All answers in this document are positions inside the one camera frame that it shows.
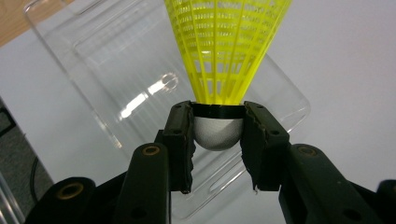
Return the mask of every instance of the yellow plastic mesh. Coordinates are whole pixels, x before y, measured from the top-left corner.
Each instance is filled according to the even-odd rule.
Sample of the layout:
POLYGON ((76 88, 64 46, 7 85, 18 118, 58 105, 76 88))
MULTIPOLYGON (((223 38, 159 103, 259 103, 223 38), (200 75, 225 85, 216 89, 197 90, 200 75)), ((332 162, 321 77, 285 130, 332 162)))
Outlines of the yellow plastic mesh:
POLYGON ((196 101, 238 105, 291 0, 164 0, 196 101))

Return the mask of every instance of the wooden surface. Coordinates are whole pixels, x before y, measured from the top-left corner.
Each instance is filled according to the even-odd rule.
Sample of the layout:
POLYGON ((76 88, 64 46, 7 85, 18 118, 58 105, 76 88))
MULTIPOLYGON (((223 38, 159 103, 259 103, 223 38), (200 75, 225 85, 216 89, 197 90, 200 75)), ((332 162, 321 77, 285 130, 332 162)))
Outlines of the wooden surface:
POLYGON ((30 0, 0 0, 0 47, 28 30, 23 8, 30 0))
MULTIPOLYGON (((32 0, 0 0, 0 47, 13 38, 30 29, 25 19, 23 8, 32 0)), ((45 19, 61 8, 61 2, 69 4, 72 0, 46 0, 46 10, 39 12, 40 19, 45 19)))

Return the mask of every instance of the black band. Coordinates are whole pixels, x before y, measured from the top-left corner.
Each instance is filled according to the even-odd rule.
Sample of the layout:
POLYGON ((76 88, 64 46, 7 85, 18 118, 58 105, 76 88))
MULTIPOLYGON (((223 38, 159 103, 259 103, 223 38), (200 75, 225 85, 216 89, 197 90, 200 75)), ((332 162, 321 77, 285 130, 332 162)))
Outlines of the black band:
POLYGON ((244 105, 200 105, 191 103, 195 117, 208 119, 242 119, 245 117, 244 105))

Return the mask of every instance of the white table surface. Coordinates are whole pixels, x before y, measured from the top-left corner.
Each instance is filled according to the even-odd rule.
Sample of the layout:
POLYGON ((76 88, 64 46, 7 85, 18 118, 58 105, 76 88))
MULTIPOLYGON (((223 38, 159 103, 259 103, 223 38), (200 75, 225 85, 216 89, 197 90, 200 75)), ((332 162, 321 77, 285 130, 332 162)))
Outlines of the white table surface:
MULTIPOLYGON (((322 149, 371 190, 396 179, 395 11, 393 0, 294 1, 269 50, 311 104, 291 142, 322 149)), ((0 68, 0 96, 53 181, 87 176, 99 185, 127 169, 32 31, 0 48, 0 68)), ((237 181, 246 184, 188 223, 284 222, 276 193, 255 195, 247 174, 237 181)))

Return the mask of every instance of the screw hole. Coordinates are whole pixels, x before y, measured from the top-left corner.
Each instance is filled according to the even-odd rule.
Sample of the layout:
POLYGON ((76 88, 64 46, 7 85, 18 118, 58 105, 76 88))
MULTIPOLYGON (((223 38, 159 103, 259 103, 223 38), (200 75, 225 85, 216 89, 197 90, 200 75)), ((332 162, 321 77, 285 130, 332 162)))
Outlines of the screw hole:
POLYGON ((353 209, 346 209, 343 215, 353 221, 361 221, 361 214, 353 209))
POLYGON ((145 147, 143 149, 143 155, 145 155, 145 156, 153 156, 159 152, 160 152, 160 149, 158 147, 145 147))
POLYGON ((273 135, 278 135, 278 134, 280 134, 280 132, 278 132, 278 131, 271 131, 270 133, 273 134, 273 135))
POLYGON ((311 147, 298 147, 298 150, 303 153, 305 156, 314 157, 318 155, 318 153, 311 147))
POLYGON ((132 210, 131 212, 131 218, 133 219, 140 219, 143 217, 147 216, 147 212, 145 209, 143 209, 142 207, 136 207, 134 210, 132 210))
POLYGON ((83 190, 84 186, 81 183, 71 183, 58 190, 56 197, 60 200, 69 200, 78 196, 83 190))

